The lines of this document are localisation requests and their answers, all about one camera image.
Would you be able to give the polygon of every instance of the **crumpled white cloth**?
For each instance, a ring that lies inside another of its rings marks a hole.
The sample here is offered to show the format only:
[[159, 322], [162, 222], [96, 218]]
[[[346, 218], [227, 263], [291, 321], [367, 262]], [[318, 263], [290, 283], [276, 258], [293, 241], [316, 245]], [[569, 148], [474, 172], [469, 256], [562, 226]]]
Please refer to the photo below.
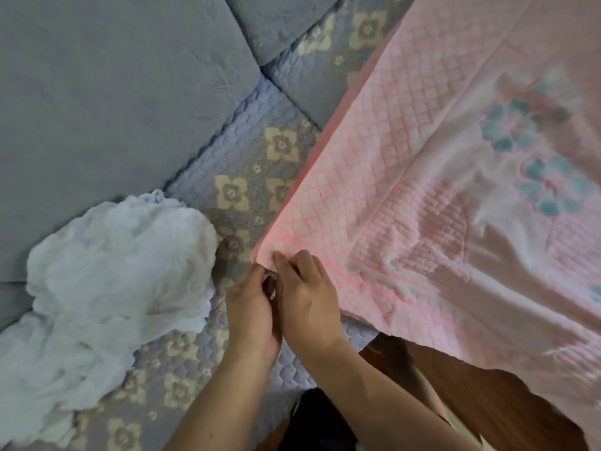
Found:
[[140, 345], [200, 332], [217, 244], [202, 213], [157, 190], [99, 204], [34, 247], [33, 311], [0, 334], [0, 448], [67, 446], [73, 411], [119, 386]]

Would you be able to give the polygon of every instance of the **forearm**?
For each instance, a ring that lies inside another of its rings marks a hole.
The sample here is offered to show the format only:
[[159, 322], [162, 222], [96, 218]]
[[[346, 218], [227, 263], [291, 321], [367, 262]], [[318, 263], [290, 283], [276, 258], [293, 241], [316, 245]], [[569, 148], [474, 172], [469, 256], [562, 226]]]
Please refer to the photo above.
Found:
[[350, 346], [306, 359], [305, 367], [367, 451], [475, 449]]
[[163, 451], [246, 451], [271, 372], [261, 357], [228, 348]]

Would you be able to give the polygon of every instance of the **pink quilted blanket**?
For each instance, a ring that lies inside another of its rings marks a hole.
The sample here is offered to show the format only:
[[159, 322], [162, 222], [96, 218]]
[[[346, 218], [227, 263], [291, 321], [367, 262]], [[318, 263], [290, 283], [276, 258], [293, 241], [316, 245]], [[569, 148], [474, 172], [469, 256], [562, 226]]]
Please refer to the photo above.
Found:
[[416, 0], [255, 255], [342, 309], [514, 372], [601, 449], [601, 0]]

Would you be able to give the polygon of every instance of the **left hand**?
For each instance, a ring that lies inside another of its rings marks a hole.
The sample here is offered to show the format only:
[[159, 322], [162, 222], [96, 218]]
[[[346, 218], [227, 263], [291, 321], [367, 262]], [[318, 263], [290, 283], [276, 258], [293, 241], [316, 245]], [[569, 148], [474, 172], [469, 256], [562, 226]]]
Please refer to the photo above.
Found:
[[229, 323], [228, 348], [259, 357], [269, 369], [282, 347], [276, 301], [263, 292], [265, 268], [253, 264], [225, 295]]

